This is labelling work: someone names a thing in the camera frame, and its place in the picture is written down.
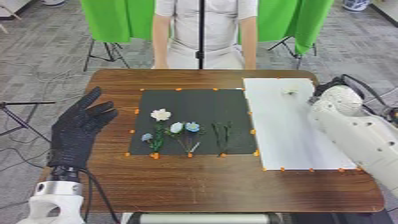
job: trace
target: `blue flower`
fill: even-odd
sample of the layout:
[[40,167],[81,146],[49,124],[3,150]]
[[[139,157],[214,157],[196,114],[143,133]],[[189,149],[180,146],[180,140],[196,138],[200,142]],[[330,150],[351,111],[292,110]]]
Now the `blue flower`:
[[196,123],[196,122],[189,122],[187,124],[186,124],[186,129],[187,129],[187,131],[191,131],[191,132],[200,132],[200,130],[202,130],[202,125]]
[[143,142],[150,141],[154,139],[154,135],[148,133],[143,135],[141,140]]

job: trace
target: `white cloth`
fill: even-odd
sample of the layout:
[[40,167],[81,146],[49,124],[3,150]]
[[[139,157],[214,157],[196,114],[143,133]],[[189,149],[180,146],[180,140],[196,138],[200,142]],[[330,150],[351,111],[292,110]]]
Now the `white cloth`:
[[[175,17],[168,62],[175,69],[198,69],[200,0],[157,0],[157,14]],[[205,68],[244,69],[237,45],[239,21],[259,16],[259,0],[207,0]]]

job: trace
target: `white paper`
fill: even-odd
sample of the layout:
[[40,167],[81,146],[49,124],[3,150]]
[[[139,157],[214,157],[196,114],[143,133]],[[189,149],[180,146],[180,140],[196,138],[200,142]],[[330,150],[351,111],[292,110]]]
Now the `white paper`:
[[267,170],[354,169],[356,164],[310,119],[312,80],[246,79],[244,82]]

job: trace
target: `white flower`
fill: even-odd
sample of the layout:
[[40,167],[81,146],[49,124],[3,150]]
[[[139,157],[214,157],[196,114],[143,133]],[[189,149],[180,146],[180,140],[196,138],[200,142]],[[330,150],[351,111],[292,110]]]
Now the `white flower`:
[[152,117],[157,119],[157,121],[168,121],[171,118],[171,112],[168,112],[166,109],[155,110]]
[[179,134],[184,130],[184,123],[179,122],[171,125],[171,133]]

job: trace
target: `black mat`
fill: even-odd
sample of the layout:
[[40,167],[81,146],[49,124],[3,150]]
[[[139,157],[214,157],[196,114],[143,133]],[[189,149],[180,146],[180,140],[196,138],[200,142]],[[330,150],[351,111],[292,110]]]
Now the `black mat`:
[[[177,122],[196,121],[202,124],[202,128],[205,128],[207,133],[202,136],[202,146],[195,154],[221,153],[212,128],[214,122],[221,122],[225,125],[228,125],[228,122],[234,124],[228,154],[251,154],[257,151],[248,100],[243,90],[184,90],[180,92],[175,90],[147,90],[139,109],[141,113],[136,119],[136,134],[131,146],[132,154],[145,155],[154,152],[141,137],[147,133],[155,134],[157,120],[152,118],[152,112],[159,109],[166,109],[173,113],[166,127],[171,127]],[[170,136],[166,136],[161,154],[186,154],[182,145]]]

